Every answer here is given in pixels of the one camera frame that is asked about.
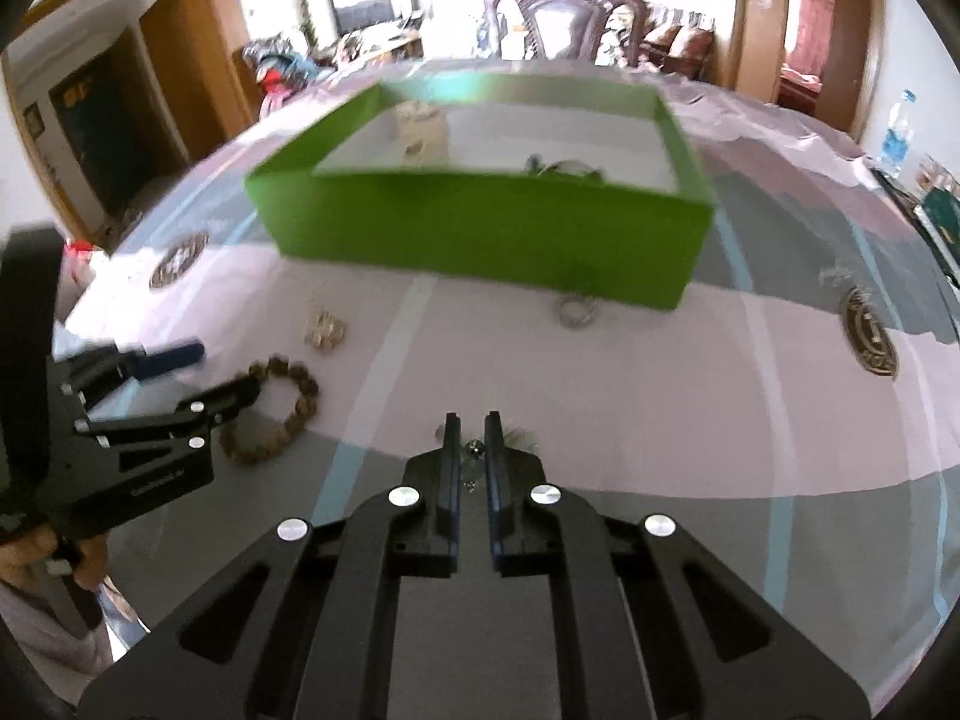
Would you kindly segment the person's left hand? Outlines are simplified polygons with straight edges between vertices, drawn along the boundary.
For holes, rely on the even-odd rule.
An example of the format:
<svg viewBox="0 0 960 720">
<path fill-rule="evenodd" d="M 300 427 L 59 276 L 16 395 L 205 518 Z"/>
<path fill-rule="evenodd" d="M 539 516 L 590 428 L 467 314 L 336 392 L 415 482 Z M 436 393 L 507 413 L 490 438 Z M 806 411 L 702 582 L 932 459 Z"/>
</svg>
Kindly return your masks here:
<svg viewBox="0 0 960 720">
<path fill-rule="evenodd" d="M 98 535 L 76 543 L 82 561 L 73 569 L 75 582 L 85 590 L 94 590 L 107 575 L 107 536 Z M 34 592 L 37 580 L 32 564 L 46 561 L 57 550 L 57 536 L 49 525 L 26 533 L 23 538 L 3 544 L 0 548 L 2 582 L 21 592 Z"/>
</svg>

